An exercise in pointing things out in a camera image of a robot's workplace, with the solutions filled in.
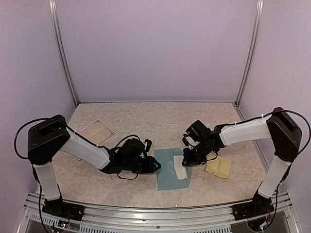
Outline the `blue envelope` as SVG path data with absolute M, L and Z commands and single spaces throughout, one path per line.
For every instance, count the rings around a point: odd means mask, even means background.
M 179 148 L 154 150 L 161 168 L 156 172 L 159 191 L 188 188 L 192 167 L 182 166 L 183 152 Z

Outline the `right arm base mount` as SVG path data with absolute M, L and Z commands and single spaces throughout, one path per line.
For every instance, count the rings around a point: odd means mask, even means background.
M 232 210 L 234 219 L 242 220 L 268 214 L 275 209 L 271 198 L 267 199 L 262 196 L 253 196 L 253 199 L 250 202 L 233 205 Z

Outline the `lined letter paper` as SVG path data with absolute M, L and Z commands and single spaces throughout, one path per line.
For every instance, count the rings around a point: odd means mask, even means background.
M 97 119 L 79 131 L 79 134 L 92 143 L 102 146 L 105 142 L 117 135 L 101 119 Z

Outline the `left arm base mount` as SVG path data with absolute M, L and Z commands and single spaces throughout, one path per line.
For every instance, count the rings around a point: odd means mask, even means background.
M 62 199 L 45 200 L 42 207 L 44 213 L 66 218 L 67 220 L 82 221 L 85 207 L 79 204 L 64 202 Z

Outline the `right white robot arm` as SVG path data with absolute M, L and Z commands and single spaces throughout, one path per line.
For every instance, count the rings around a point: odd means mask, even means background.
M 304 116 L 281 107 L 248 120 L 223 123 L 213 129 L 200 120 L 195 121 L 183 136 L 183 166 L 204 165 L 210 162 L 209 154 L 244 142 L 269 142 L 273 152 L 266 176 L 257 189 L 257 197 L 248 205 L 252 215 L 264 211 L 269 199 L 279 188 L 298 155 L 305 149 L 301 146 L 302 129 L 292 116 L 304 120 Z

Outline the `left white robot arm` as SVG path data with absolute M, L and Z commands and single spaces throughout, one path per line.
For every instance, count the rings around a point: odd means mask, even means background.
M 151 145 L 151 140 L 142 142 L 131 134 L 111 149 L 99 146 L 72 129 L 62 115 L 31 120 L 23 124 L 14 137 L 16 155 L 31 163 L 49 208 L 58 216 L 68 211 L 67 203 L 61 200 L 52 165 L 58 152 L 85 161 L 105 174 L 130 171 L 139 175 L 155 173 L 161 168 L 156 158 L 148 155 Z

